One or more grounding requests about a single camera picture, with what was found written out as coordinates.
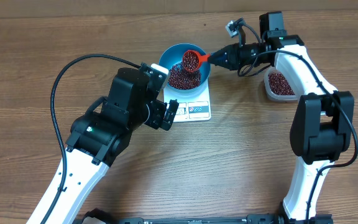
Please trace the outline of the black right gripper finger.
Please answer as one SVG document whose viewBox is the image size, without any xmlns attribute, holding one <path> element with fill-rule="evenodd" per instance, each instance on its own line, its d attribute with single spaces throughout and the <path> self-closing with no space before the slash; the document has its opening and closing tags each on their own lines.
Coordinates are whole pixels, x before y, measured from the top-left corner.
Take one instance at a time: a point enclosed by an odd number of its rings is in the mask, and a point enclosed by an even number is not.
<svg viewBox="0 0 358 224">
<path fill-rule="evenodd" d="M 211 53 L 210 56 L 208 57 L 208 59 L 209 60 L 226 60 L 228 48 L 229 48 L 229 46 L 227 45 L 227 46 L 219 49 L 218 51 Z"/>
<path fill-rule="evenodd" d="M 220 59 L 209 59 L 209 63 L 213 64 L 215 66 L 218 67 L 222 67 L 222 68 L 229 68 L 229 64 L 226 62 L 226 60 L 220 60 Z"/>
</svg>

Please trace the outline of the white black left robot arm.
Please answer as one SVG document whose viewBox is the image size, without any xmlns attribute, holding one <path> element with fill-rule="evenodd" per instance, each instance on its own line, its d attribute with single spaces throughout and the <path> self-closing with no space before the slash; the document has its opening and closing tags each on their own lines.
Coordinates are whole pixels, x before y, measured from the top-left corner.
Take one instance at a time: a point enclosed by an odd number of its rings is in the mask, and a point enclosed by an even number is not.
<svg viewBox="0 0 358 224">
<path fill-rule="evenodd" d="M 169 77 L 167 68 L 154 63 L 117 71 L 109 95 L 100 97 L 73 122 L 63 148 L 65 158 L 29 223 L 72 223 L 139 126 L 171 128 L 178 102 L 157 99 Z"/>
</svg>

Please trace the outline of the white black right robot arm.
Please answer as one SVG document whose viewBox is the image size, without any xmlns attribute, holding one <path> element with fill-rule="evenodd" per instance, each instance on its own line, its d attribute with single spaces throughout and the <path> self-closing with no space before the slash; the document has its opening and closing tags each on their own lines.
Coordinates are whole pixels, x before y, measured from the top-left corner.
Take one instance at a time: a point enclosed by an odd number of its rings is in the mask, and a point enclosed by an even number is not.
<svg viewBox="0 0 358 224">
<path fill-rule="evenodd" d="M 243 67 L 268 63 L 284 75 L 298 100 L 290 129 L 297 159 L 290 189 L 273 223 L 332 223 L 331 215 L 317 215 L 316 202 L 329 170 L 338 167 L 340 154 L 351 141 L 358 146 L 352 125 L 354 97 L 322 76 L 301 38 L 285 30 L 280 11 L 262 14 L 259 25 L 257 41 L 247 44 L 245 20 L 228 22 L 227 32 L 239 41 L 211 54 L 208 63 L 235 70 L 240 77 L 249 74 Z"/>
</svg>

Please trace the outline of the orange measuring scoop blue handle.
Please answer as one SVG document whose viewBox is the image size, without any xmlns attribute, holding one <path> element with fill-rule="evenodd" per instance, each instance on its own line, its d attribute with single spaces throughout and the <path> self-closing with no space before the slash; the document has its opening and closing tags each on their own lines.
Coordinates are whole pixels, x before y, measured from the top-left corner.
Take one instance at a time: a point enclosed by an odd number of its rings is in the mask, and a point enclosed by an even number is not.
<svg viewBox="0 0 358 224">
<path fill-rule="evenodd" d="M 182 66 L 188 72 L 195 72 L 208 61 L 210 56 L 210 54 L 201 55 L 195 50 L 187 50 L 182 56 Z"/>
</svg>

